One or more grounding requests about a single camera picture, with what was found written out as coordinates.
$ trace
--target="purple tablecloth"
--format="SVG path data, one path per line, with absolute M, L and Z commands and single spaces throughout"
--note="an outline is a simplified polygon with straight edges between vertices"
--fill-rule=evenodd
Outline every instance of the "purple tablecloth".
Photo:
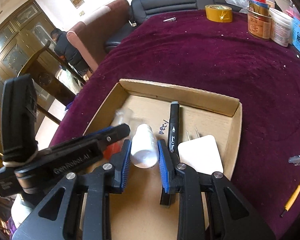
M 175 16 L 176 22 L 162 22 Z M 282 209 L 300 181 L 300 61 L 287 48 L 247 33 L 247 16 L 232 23 L 205 11 L 151 17 L 112 50 L 61 122 L 51 145 L 81 136 L 120 78 L 171 83 L 239 98 L 242 136 L 232 182 L 281 237 L 300 212 L 300 195 Z

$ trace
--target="yellow tape roll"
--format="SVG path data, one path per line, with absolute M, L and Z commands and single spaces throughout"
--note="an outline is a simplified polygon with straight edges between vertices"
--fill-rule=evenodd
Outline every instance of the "yellow tape roll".
M 206 5 L 207 19 L 218 23 L 232 22 L 232 9 L 225 5 Z

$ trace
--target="wooden chair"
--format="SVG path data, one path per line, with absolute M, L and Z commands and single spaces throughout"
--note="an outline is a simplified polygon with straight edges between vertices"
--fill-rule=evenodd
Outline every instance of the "wooden chair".
M 69 72 L 74 75 L 83 85 L 86 83 L 85 80 L 80 76 L 74 69 L 72 69 L 68 64 L 63 62 L 51 49 L 49 49 L 50 41 L 47 44 L 34 53 L 26 64 L 20 70 L 18 76 L 29 73 L 32 79 L 44 90 L 46 90 L 50 95 L 54 96 L 60 103 L 67 106 L 74 100 L 75 94 L 71 92 L 62 82 L 60 82 L 54 75 L 49 73 L 44 66 L 38 61 L 40 54 L 47 51 L 50 53 L 57 61 L 61 63 Z M 42 106 L 37 104 L 37 109 L 49 119 L 57 124 L 60 124 L 60 120 L 54 115 L 50 114 Z

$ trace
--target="cardboard tray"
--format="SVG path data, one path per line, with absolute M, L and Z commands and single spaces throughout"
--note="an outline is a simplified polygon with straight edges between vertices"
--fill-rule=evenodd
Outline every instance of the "cardboard tray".
M 147 123 L 157 139 L 167 141 L 168 127 L 159 134 L 160 127 L 169 121 L 170 103 L 180 103 L 180 142 L 186 141 L 186 130 L 196 138 L 212 134 L 217 142 L 224 175 L 231 179 L 237 159 L 242 105 L 239 99 L 203 90 L 157 82 L 121 79 L 108 94 L 84 134 L 111 125 L 115 111 L 129 108 L 133 111 L 135 127 Z M 88 169 L 106 162 L 96 163 Z M 141 169 L 130 166 L 128 185 L 122 195 L 110 196 L 112 239 L 164 239 L 175 240 L 178 232 L 178 194 L 176 202 L 165 208 L 159 205 L 162 184 L 159 165 Z M 204 194 L 203 206 L 206 227 L 209 224 Z

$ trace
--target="black hair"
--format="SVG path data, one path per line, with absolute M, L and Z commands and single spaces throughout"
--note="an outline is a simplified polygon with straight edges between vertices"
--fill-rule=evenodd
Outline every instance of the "black hair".
M 58 37 L 60 35 L 60 33 L 62 33 L 62 30 L 60 29 L 54 29 L 51 34 L 50 37 L 53 38 L 54 36 Z

